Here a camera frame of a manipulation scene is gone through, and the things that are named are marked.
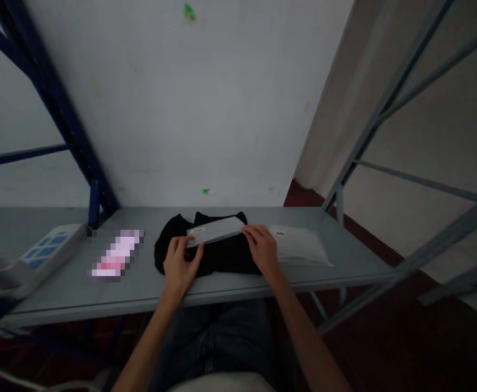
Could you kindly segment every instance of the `green paint stain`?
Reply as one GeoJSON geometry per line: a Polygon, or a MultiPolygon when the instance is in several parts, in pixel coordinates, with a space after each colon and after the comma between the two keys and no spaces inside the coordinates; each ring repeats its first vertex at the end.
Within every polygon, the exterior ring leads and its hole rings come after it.
{"type": "Polygon", "coordinates": [[[188,23],[195,23],[197,21],[195,10],[188,3],[184,4],[184,19],[186,19],[188,23]]]}

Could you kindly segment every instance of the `red floor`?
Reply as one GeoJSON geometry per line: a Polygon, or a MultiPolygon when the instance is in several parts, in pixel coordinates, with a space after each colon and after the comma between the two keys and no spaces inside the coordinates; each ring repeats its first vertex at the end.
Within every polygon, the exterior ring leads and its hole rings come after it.
{"type": "MultiPolygon", "coordinates": [[[[284,206],[320,206],[323,199],[293,182],[284,206]]],[[[356,222],[345,217],[345,226],[390,265],[403,258],[356,222]]],[[[369,305],[324,337],[354,391],[477,391],[477,312],[449,298],[422,307],[415,298],[436,286],[419,272],[369,305]]],[[[348,300],[366,287],[348,289],[348,300]]],[[[327,314],[339,309],[337,290],[317,292],[327,314]]],[[[298,295],[313,322],[321,317],[308,293],[298,295]]],[[[282,316],[269,299],[274,337],[288,338],[282,316]]],[[[134,314],[123,331],[113,358],[123,364],[151,314],[134,314]]],[[[119,317],[97,319],[92,345],[106,352],[119,317]]],[[[82,323],[56,324],[62,332],[80,338],[82,323]]],[[[18,377],[44,385],[92,380],[101,366],[60,357],[19,339],[0,338],[0,367],[18,377]]],[[[25,391],[0,379],[0,391],[25,391]]],[[[299,390],[307,390],[301,380],[299,390]]]]}

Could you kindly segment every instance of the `forearm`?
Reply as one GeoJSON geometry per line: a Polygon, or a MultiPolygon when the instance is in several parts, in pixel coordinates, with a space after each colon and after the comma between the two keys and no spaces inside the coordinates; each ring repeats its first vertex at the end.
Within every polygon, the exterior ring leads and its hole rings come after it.
{"type": "Polygon", "coordinates": [[[309,387],[317,391],[350,391],[347,381],[318,335],[283,272],[268,281],[293,342],[309,387]]]}
{"type": "Polygon", "coordinates": [[[133,350],[112,392],[144,392],[153,378],[155,365],[172,317],[182,296],[163,292],[148,326],[133,350]]]}

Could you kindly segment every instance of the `white plastic bag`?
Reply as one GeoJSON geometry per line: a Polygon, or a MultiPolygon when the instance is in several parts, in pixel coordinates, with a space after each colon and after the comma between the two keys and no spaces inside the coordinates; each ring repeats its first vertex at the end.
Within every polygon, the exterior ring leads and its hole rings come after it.
{"type": "Polygon", "coordinates": [[[277,241],[280,263],[333,266],[316,231],[271,225],[270,232],[277,241]]]}
{"type": "Polygon", "coordinates": [[[201,243],[212,243],[233,237],[242,233],[243,227],[244,224],[237,217],[216,220],[215,222],[197,226],[188,230],[186,235],[193,236],[195,239],[188,241],[186,248],[193,248],[201,243]]]}

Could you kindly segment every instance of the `power cord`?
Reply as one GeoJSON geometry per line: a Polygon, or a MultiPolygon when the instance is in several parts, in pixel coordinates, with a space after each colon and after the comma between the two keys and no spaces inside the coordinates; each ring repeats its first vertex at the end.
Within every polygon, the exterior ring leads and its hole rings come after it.
{"type": "Polygon", "coordinates": [[[22,387],[28,388],[30,390],[38,391],[38,392],[60,392],[66,389],[76,389],[76,388],[88,388],[90,392],[99,392],[99,390],[92,384],[90,381],[70,381],[59,385],[54,385],[52,387],[45,387],[43,385],[39,385],[33,383],[31,381],[27,381],[18,377],[11,375],[10,373],[5,372],[4,370],[0,369],[0,378],[4,378],[11,383],[21,385],[22,387]]]}

